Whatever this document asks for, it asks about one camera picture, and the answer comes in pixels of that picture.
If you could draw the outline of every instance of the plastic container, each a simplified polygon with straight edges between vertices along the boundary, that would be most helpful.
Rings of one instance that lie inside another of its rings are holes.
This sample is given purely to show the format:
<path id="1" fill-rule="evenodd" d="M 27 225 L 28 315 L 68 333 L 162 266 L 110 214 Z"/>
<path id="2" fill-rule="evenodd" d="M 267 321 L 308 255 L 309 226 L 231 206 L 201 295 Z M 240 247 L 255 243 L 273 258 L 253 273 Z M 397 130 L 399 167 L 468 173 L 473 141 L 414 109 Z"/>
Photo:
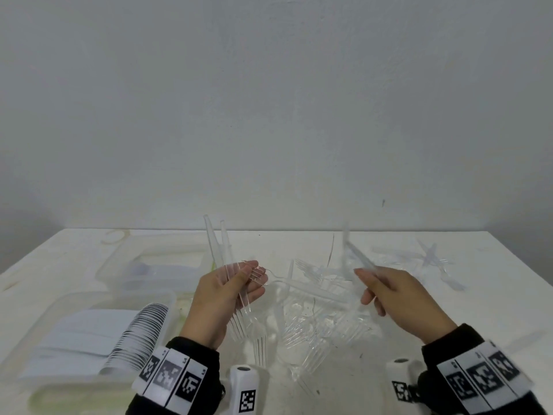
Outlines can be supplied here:
<path id="1" fill-rule="evenodd" d="M 130 236 L 101 266 L 96 279 L 114 292 L 167 288 L 176 293 L 194 293 L 200 277 L 211 271 L 212 264 L 205 233 Z M 137 271 L 140 265 L 154 268 Z"/>
<path id="2" fill-rule="evenodd" d="M 173 333 L 178 320 L 176 311 L 176 295 L 170 290 L 150 292 L 130 292 L 114 295 L 109 292 L 72 293 L 56 300 L 46 309 L 35 322 L 23 339 L 5 358 L 0 365 L 0 382 L 17 383 L 27 388 L 44 386 L 46 384 L 92 384 L 118 383 L 131 384 L 138 374 L 112 373 L 93 376 L 40 376 L 19 378 L 28 362 L 33 349 L 40 343 L 55 324 L 63 317 L 85 309 L 127 309 L 140 310 L 149 303 L 162 303 L 169 307 L 162 329 L 158 336 L 156 347 L 164 345 Z"/>

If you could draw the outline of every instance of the white table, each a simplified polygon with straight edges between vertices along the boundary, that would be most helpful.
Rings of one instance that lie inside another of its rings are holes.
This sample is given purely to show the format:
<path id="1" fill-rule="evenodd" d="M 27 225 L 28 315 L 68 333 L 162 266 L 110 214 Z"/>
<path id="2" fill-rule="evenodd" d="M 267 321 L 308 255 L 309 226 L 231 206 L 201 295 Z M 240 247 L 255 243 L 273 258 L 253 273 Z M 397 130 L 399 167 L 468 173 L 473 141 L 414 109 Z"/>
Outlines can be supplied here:
<path id="1" fill-rule="evenodd" d="M 66 229 L 13 265 L 0 276 L 0 359 L 7 356 L 45 309 L 61 295 L 105 290 L 94 275 L 124 238 L 163 233 L 176 231 Z M 255 257 L 280 274 L 286 273 L 294 257 L 326 265 L 333 236 L 330 266 L 338 267 L 339 232 L 230 232 L 237 258 Z M 439 281 L 438 269 L 434 268 L 427 276 L 428 290 L 455 321 L 467 322 L 483 336 L 514 350 L 512 358 L 534 380 L 536 396 L 545 409 L 553 413 L 553 288 L 487 232 L 351 234 L 351 240 L 364 252 L 369 251 L 370 246 L 419 252 L 417 238 L 427 244 L 436 242 L 437 255 L 453 262 L 447 267 L 448 271 L 468 287 L 462 293 L 452 291 Z M 359 358 L 364 361 L 367 356 Z M 289 386 L 285 381 L 272 380 L 264 413 L 299 412 L 299 407 L 294 406 L 299 403 L 294 401 Z M 27 409 L 29 396 L 27 391 L 3 386 L 0 388 L 2 413 L 30 413 Z M 364 413 L 371 407 L 363 401 L 365 398 L 354 393 L 352 385 L 346 388 L 334 408 L 328 402 L 325 407 L 329 412 Z M 308 407 L 301 409 L 309 412 Z M 378 412 L 375 409 L 372 407 L 372 413 Z M 380 408 L 381 413 L 390 411 L 386 405 Z M 123 412 L 120 408 L 113 413 Z"/>

